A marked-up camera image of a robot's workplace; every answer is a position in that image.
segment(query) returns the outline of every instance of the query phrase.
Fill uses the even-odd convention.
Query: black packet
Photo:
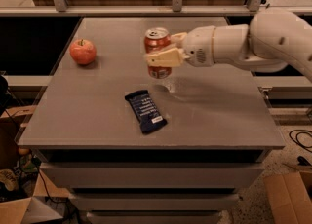
[[[139,121],[143,134],[154,132],[167,124],[167,120],[159,113],[148,90],[140,90],[125,96]]]

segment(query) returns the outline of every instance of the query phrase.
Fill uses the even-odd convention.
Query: can top
[[[145,36],[152,40],[159,40],[165,38],[167,35],[169,35],[169,32],[164,27],[153,27],[148,29],[145,33]]]

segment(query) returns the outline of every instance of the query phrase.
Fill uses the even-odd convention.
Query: cardboard box
[[[276,224],[312,223],[312,172],[268,176],[264,185]]]
[[[69,196],[66,189],[57,188],[41,171],[49,195],[55,201],[65,200]],[[65,204],[55,204],[47,199],[43,180],[38,176],[32,197],[0,203],[0,224],[30,224],[64,217]]]

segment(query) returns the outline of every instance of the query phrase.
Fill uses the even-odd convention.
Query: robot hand
[[[312,27],[294,13],[269,8],[250,26],[199,27],[172,36],[172,44],[146,55],[149,66],[227,63],[240,69],[275,72],[291,65],[312,81]]]

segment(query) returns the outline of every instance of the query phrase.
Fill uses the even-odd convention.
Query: gray table
[[[96,44],[96,61],[79,66],[65,53],[19,145],[35,151],[45,162],[42,170],[72,191],[71,201],[88,211],[93,223],[116,218],[188,223],[185,215],[195,213],[198,222],[215,223],[217,212],[238,199],[237,189],[261,174],[265,156],[284,147],[249,72],[184,64],[167,79],[149,77],[143,61],[146,29],[164,26],[177,33],[205,25],[226,22],[183,17],[82,21],[74,38]],[[142,89],[149,90],[168,120],[149,135],[140,132],[124,99]],[[148,220],[138,217],[142,211]]]

